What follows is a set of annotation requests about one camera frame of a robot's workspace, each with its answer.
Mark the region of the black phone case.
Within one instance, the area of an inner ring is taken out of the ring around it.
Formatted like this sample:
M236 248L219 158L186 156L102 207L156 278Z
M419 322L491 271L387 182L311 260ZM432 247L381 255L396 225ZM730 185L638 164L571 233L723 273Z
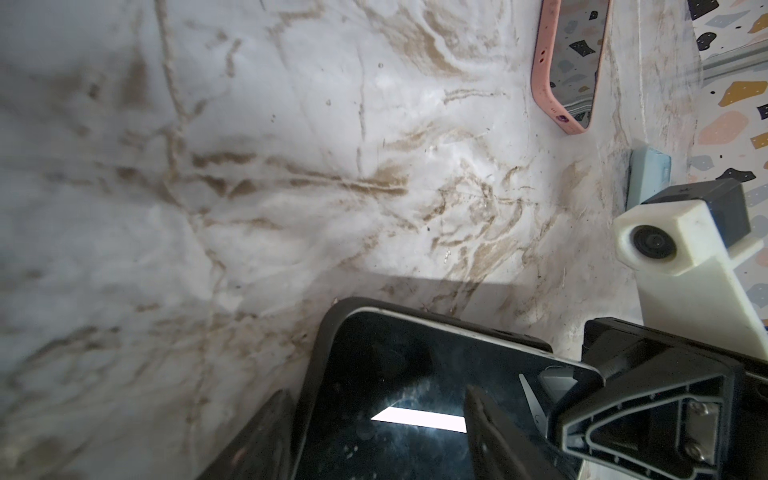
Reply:
M362 297L323 318L292 434L295 479L470 479L463 406L484 389L536 431L519 375L545 341Z

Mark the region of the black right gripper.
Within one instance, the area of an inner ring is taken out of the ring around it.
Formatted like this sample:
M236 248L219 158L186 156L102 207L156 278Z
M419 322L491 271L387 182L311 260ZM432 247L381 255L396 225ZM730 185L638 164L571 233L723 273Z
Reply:
M766 362L610 317L582 360L605 384L559 416L563 452L639 479L766 478Z

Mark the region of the silver smartphone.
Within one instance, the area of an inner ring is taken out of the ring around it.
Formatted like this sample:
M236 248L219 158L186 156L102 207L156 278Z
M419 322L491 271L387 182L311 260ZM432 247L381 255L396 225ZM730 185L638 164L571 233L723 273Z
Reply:
M296 479L575 479L557 417L600 389L543 343L353 300L320 324Z

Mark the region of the pink silicone phone case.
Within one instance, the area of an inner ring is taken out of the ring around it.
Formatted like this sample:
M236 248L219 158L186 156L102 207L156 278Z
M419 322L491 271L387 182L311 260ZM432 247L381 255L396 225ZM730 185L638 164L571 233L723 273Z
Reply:
M536 51L532 67L531 88L536 104L559 128L568 135L579 135L585 133L589 128L584 129L581 127L575 119L566 112L565 108L556 101L550 88L550 67L552 64L558 15L562 1L564 0L544 0L542 2L536 39ZM607 43L611 9L612 2L610 1L610 13L602 47L602 58L598 71L599 75L604 47Z

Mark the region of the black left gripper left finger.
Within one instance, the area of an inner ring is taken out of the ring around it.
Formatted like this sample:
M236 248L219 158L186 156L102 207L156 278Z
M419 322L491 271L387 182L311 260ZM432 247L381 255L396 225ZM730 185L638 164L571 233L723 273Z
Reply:
M198 479L287 479L292 465L293 414L290 392L275 392Z

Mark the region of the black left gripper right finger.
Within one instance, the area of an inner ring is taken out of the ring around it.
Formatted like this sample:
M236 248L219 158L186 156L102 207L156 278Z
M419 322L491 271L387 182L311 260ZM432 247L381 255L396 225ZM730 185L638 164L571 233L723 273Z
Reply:
M463 406L476 479L560 479L559 470L481 388L466 389Z

